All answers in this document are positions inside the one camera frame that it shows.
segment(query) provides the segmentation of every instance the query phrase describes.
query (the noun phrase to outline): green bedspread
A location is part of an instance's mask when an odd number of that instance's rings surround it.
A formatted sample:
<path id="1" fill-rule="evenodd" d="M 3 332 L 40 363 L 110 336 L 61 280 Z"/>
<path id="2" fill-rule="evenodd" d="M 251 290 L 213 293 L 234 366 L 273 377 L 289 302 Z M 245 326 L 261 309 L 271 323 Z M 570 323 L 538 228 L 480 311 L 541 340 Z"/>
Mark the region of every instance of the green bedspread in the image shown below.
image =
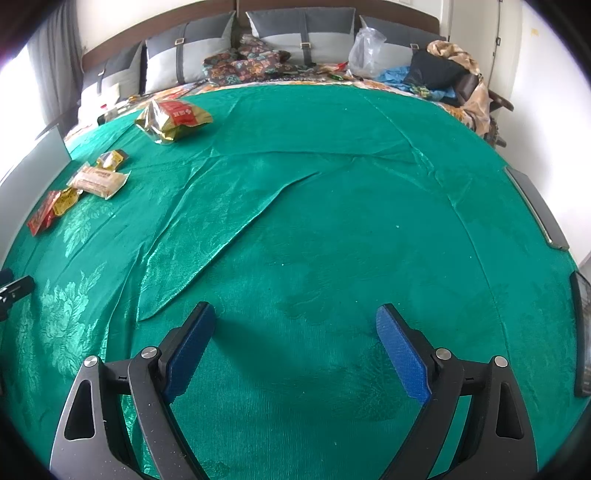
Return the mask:
<path id="1" fill-rule="evenodd" d="M 419 411 L 376 335 L 388 302 L 459 358 L 507 357 L 548 461 L 585 406 L 575 265 L 546 245 L 501 157 L 439 107 L 387 92 L 189 100 L 214 123 L 176 144 L 152 143 L 130 115 L 72 145 L 54 186 L 113 148 L 130 155 L 127 184 L 85 195 L 38 238 L 23 229 L 9 255 L 37 289 L 5 324 L 2 403 L 41 459 L 87 355 L 129 358 L 206 300 L 216 333 L 173 411 L 212 479 L 380 476 Z"/>

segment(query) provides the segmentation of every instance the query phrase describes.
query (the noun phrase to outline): door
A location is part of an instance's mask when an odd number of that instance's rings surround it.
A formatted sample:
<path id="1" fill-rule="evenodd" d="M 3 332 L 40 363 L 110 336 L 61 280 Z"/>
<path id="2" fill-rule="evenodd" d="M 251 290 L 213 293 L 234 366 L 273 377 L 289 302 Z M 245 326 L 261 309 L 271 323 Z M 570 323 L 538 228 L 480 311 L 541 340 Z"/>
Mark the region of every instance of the door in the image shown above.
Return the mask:
<path id="1" fill-rule="evenodd" d="M 453 0 L 451 16 L 450 41 L 472 55 L 488 84 L 495 64 L 500 1 Z"/>

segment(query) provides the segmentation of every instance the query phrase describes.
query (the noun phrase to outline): curtain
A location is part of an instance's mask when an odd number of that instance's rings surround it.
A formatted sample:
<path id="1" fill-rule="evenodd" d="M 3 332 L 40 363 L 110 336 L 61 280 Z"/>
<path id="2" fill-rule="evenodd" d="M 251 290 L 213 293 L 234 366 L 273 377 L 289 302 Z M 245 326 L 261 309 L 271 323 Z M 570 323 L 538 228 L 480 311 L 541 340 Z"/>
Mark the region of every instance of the curtain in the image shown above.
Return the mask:
<path id="1" fill-rule="evenodd" d="M 63 137 L 77 124 L 82 91 L 76 0 L 64 0 L 33 34 L 27 48 L 45 123 L 48 127 L 57 125 Z"/>

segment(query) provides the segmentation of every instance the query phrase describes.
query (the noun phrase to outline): plastic bag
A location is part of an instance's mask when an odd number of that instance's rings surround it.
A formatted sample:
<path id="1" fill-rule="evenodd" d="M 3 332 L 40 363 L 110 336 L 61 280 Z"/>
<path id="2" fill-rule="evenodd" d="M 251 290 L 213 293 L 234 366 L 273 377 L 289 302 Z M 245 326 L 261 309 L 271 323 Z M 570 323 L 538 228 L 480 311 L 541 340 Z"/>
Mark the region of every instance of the plastic bag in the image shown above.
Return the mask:
<path id="1" fill-rule="evenodd" d="M 209 112 L 183 100 L 152 100 L 134 123 L 158 144 L 168 144 L 213 122 Z"/>
<path id="2" fill-rule="evenodd" d="M 376 60 L 386 37 L 375 28 L 365 27 L 359 30 L 351 52 L 349 52 L 349 70 L 358 77 L 374 78 L 380 73 Z"/>

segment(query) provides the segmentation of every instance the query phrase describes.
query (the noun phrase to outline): snack bag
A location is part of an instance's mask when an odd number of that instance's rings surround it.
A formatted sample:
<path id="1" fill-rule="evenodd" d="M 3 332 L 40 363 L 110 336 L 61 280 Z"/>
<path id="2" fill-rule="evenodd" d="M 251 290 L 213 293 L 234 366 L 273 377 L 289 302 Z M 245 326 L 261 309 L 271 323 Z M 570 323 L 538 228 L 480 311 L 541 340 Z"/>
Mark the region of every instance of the snack bag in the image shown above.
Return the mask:
<path id="1" fill-rule="evenodd" d="M 76 190 L 72 187 L 68 187 L 62 190 L 61 195 L 53 205 L 53 213 L 55 214 L 55 216 L 63 216 L 64 213 L 66 213 L 76 204 L 76 202 L 78 202 L 78 198 L 80 198 L 81 194 L 82 190 Z"/>
<path id="2" fill-rule="evenodd" d="M 91 167 L 85 163 L 68 182 L 68 186 L 109 200 L 125 185 L 129 174 Z"/>
<path id="3" fill-rule="evenodd" d="M 152 100 L 134 123 L 156 143 L 168 144 L 211 122 L 211 114 L 192 103 Z"/>
<path id="4" fill-rule="evenodd" d="M 60 195 L 61 191 L 59 190 L 51 190 L 47 192 L 45 200 L 43 200 L 40 207 L 27 222 L 27 226 L 29 227 L 29 230 L 33 236 L 49 228 L 51 225 L 53 219 L 55 218 L 53 206 Z"/>
<path id="5" fill-rule="evenodd" d="M 128 158 L 129 155 L 118 148 L 117 150 L 103 153 L 96 159 L 96 166 L 105 170 L 115 171 Z"/>

